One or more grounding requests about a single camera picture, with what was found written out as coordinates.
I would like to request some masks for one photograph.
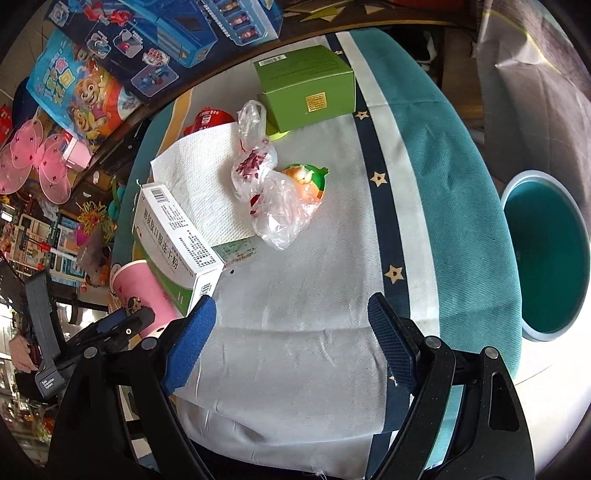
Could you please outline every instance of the paw patrol packaging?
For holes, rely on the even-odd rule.
[[[27,90],[93,152],[140,105],[93,55],[59,30],[37,59]]]
[[[283,14],[274,0],[53,0],[46,18],[150,103],[276,39]]]

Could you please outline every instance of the pink paper cup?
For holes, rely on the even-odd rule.
[[[128,315],[141,307],[150,307],[154,311],[154,323],[139,333],[142,338],[160,336],[170,322],[183,317],[158,283],[146,260],[124,265],[111,282],[113,292]]]

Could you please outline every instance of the pink box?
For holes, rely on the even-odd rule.
[[[84,143],[72,138],[62,157],[65,159],[66,165],[72,170],[83,171],[88,167],[92,154]]]

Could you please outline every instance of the barcode label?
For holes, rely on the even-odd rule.
[[[287,57],[285,55],[278,55],[277,57],[271,57],[270,59],[261,60],[259,62],[259,67],[264,67],[265,65],[275,63],[276,61],[285,60],[286,58]]]
[[[209,289],[212,288],[212,285],[210,283],[208,283],[207,285],[204,285],[203,287],[201,287],[201,293],[199,294],[200,297],[203,297],[204,295],[207,295],[207,293],[209,292]]]
[[[164,192],[162,191],[162,189],[152,189],[152,195],[154,195],[154,198],[156,199],[156,201],[158,203],[162,203],[162,202],[167,202],[168,199],[166,198],[166,195],[164,194]]]

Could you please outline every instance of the teal fabric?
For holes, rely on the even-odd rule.
[[[351,35],[392,109],[417,179],[437,277],[441,337],[464,351],[497,347],[515,375],[521,354],[517,264],[482,157],[451,104],[394,40],[373,28]],[[447,450],[460,398],[457,388],[431,464]]]
[[[132,261],[134,239],[131,229],[134,224],[135,201],[139,193],[139,184],[146,183],[150,176],[150,162],[158,154],[158,149],[173,115],[173,107],[173,103],[169,104],[154,117],[135,157],[134,166],[129,174],[129,182],[121,201],[121,212],[117,221],[117,235],[115,235],[111,260],[113,265],[125,265]]]

